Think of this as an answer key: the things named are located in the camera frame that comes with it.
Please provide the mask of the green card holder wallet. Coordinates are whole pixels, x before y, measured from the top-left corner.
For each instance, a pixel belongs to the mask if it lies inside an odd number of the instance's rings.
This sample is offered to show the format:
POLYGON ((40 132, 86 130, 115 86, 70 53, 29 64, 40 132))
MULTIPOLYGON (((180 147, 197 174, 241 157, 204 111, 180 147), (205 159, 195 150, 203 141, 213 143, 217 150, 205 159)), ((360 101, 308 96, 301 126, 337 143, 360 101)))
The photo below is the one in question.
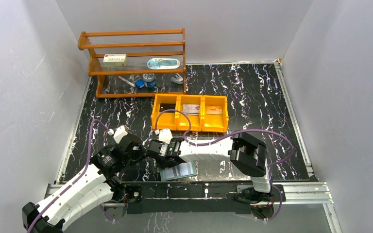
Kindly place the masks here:
POLYGON ((161 181, 170 181, 197 175, 195 163, 186 162, 160 171, 161 181))

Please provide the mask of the yellow three-compartment bin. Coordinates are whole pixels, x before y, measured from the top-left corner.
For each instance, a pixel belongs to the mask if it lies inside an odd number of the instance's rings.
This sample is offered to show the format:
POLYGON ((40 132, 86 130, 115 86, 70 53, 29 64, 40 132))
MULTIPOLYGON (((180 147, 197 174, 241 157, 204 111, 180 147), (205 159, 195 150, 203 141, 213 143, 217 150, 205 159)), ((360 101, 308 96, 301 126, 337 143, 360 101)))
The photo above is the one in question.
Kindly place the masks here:
POLYGON ((225 133, 229 114, 226 96, 157 94, 152 129, 225 133))

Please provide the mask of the orange wooden shelf rack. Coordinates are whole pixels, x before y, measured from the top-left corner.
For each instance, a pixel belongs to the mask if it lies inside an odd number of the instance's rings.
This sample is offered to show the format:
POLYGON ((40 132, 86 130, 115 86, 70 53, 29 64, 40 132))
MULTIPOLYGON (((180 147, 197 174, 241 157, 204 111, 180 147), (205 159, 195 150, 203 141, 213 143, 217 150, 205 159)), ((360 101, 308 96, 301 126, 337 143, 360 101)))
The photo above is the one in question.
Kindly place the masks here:
POLYGON ((89 77, 95 77, 97 86, 95 96, 98 99, 153 97, 158 93, 184 94, 186 84, 175 84, 170 81, 176 73, 186 77, 186 31, 146 30, 121 32, 81 32, 78 49, 87 50, 89 77), (105 54, 127 54, 126 67, 105 67, 105 54), (152 70, 147 67, 151 58, 174 58, 180 61, 176 69, 152 70), (131 87, 118 76, 135 83, 146 73, 155 74, 156 87, 149 89, 131 87))

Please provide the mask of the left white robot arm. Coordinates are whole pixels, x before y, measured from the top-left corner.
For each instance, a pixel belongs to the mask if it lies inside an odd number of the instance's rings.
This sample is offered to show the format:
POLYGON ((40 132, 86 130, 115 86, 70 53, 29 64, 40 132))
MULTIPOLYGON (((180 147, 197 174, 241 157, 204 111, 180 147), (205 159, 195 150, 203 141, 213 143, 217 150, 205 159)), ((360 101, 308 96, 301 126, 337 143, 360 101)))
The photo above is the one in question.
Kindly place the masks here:
POLYGON ((141 139, 131 133, 116 133, 114 141, 94 154, 88 166, 53 194, 23 206, 22 222, 27 232, 61 233, 93 208, 128 198, 127 185, 118 173, 144 159, 145 150, 141 139))

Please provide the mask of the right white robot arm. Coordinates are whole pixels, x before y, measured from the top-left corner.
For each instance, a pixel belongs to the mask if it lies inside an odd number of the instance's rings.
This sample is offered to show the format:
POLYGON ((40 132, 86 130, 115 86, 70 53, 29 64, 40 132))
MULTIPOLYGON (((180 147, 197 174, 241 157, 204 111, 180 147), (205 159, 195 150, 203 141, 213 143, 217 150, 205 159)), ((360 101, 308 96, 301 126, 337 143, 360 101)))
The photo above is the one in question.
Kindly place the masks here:
POLYGON ((229 160, 241 173, 250 177, 256 192, 271 191, 266 145, 249 133, 226 135, 216 140, 153 140, 146 156, 155 159, 160 169, 196 160, 229 160))

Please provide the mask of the black VIP card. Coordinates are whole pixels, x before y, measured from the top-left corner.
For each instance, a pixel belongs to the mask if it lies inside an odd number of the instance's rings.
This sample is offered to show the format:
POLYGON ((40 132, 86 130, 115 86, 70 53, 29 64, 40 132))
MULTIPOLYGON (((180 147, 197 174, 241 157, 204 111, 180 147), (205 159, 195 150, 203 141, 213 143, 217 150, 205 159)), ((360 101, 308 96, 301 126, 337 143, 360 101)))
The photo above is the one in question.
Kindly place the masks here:
POLYGON ((176 104, 175 103, 161 103, 159 104, 158 111, 164 112, 164 113, 173 113, 174 110, 176 109, 176 104))

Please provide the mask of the bronze card in bin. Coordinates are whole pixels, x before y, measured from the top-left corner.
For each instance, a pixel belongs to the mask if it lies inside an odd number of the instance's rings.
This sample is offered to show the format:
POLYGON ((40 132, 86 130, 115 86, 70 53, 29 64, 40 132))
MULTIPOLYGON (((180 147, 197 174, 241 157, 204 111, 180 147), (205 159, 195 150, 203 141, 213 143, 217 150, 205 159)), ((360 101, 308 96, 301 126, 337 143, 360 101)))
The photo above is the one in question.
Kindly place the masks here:
POLYGON ((223 108, 219 106, 207 106, 205 111, 206 111, 206 114, 208 115, 222 115, 223 114, 223 108))

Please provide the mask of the small blue block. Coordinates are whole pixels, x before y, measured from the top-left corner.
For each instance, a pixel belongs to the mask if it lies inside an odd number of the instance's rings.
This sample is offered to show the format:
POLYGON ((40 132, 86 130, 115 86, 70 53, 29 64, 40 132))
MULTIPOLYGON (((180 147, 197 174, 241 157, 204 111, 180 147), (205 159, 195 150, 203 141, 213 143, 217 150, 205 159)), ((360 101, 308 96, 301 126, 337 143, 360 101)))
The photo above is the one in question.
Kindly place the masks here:
POLYGON ((145 87, 145 82, 142 79, 138 79, 135 81, 135 86, 139 89, 145 87))

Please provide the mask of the blue white jar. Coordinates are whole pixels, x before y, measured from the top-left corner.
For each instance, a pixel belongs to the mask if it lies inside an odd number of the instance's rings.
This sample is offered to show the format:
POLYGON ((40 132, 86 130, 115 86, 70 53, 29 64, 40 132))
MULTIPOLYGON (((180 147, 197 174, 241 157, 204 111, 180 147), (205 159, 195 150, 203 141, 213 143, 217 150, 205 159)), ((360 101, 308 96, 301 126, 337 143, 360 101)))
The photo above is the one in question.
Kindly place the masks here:
POLYGON ((144 81, 144 84, 147 88, 153 89, 156 87, 156 79, 155 74, 153 73, 146 73, 142 75, 142 79, 144 81))

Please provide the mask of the white marker pen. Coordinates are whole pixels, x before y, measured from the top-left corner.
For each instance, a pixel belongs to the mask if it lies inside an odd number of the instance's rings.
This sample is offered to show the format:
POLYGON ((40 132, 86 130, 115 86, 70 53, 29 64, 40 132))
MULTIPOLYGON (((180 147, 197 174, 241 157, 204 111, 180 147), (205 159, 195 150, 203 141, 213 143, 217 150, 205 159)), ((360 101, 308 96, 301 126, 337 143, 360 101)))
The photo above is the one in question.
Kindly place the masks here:
POLYGON ((118 78, 120 80, 122 80, 123 82, 125 82, 126 84, 130 85, 131 87, 136 87, 136 85, 134 83, 130 82, 129 80, 127 80, 125 78, 123 78, 122 76, 118 76, 118 78))

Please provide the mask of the blue blister pack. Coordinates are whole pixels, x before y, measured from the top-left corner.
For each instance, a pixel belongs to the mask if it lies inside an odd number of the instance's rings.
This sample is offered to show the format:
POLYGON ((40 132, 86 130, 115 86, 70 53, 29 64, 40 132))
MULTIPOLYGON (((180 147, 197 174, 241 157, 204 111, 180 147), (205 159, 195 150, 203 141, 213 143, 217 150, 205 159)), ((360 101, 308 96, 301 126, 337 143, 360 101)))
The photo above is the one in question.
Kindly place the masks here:
POLYGON ((176 69, 180 64, 180 61, 174 58, 151 58, 147 62, 147 67, 152 70, 176 69))

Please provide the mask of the white red box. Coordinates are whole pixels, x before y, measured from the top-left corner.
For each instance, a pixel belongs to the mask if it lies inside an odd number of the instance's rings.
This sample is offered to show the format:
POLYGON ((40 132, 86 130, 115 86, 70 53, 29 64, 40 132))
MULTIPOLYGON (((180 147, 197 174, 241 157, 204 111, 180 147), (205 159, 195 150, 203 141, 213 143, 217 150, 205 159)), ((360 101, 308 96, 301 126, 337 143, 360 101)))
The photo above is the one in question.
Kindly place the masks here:
POLYGON ((105 54, 103 64, 105 67, 126 67, 127 54, 105 54))

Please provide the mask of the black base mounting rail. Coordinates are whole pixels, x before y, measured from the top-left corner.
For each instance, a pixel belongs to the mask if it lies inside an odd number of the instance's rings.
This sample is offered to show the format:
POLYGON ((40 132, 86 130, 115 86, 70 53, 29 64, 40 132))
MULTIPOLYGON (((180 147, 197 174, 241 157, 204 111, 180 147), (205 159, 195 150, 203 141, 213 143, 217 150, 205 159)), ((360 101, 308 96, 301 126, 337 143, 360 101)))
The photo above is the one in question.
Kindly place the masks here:
POLYGON ((127 182, 124 198, 102 207, 120 208, 125 214, 158 212, 232 212, 271 217, 287 198, 276 184, 269 193, 254 191, 249 181, 127 182))

